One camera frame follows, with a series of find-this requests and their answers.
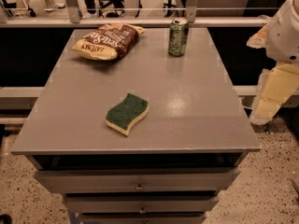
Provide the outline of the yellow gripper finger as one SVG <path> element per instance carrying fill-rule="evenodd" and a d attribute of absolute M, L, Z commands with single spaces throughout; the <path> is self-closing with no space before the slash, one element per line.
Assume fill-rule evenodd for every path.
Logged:
<path fill-rule="evenodd" d="M 249 121 L 254 125 L 265 125 L 298 89 L 298 64 L 277 63 L 271 70 L 264 69 L 259 76 Z"/>
<path fill-rule="evenodd" d="M 253 49 L 267 48 L 267 32 L 269 25 L 263 26 L 256 34 L 251 36 L 247 41 L 247 46 Z"/>

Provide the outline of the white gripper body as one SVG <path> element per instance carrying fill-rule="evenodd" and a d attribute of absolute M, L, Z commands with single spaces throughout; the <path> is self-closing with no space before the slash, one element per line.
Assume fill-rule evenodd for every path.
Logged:
<path fill-rule="evenodd" d="M 266 55 L 284 63 L 299 63 L 299 0 L 286 0 L 269 22 Z"/>

